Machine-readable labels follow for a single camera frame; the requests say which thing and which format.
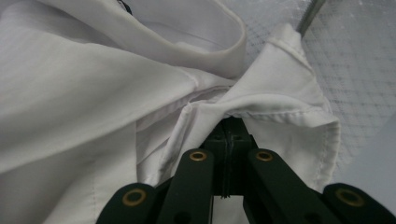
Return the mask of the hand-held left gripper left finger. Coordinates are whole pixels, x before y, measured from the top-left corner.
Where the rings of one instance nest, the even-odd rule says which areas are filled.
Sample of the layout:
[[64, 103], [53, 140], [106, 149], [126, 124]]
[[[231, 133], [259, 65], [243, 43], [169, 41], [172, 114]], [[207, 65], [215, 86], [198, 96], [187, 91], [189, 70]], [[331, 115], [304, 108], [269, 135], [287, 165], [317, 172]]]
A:
[[210, 151], [215, 158], [214, 195], [221, 198], [228, 198], [230, 196], [226, 175], [228, 146], [223, 120], [216, 125], [210, 135], [201, 144], [201, 147]]

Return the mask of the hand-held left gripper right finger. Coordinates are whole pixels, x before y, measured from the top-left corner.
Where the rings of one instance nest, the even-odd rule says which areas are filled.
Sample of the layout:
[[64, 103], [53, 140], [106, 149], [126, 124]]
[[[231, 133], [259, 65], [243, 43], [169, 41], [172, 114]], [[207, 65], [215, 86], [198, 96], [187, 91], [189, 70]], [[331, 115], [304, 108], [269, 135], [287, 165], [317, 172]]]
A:
[[248, 152], [256, 146], [254, 138], [248, 132], [242, 119], [231, 118], [231, 171], [230, 194], [243, 195], [246, 185], [246, 163]]

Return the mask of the white mesh fabric garment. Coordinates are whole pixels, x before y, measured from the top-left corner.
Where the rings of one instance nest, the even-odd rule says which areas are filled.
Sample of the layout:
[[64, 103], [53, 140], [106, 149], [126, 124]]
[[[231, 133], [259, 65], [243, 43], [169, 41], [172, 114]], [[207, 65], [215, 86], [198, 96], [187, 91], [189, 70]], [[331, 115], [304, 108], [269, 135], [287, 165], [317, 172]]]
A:
[[338, 167], [396, 113], [396, 0], [220, 0], [247, 26], [245, 66], [278, 24], [306, 25], [303, 48], [341, 121]]

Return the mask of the white shirt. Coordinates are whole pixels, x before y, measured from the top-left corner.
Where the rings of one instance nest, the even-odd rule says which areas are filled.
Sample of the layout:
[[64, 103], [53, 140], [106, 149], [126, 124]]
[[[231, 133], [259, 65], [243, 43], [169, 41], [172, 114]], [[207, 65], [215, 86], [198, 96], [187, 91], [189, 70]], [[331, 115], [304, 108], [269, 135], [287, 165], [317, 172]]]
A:
[[0, 0], [0, 224], [95, 224], [229, 116], [322, 189], [340, 124], [300, 35], [246, 41], [220, 0]]

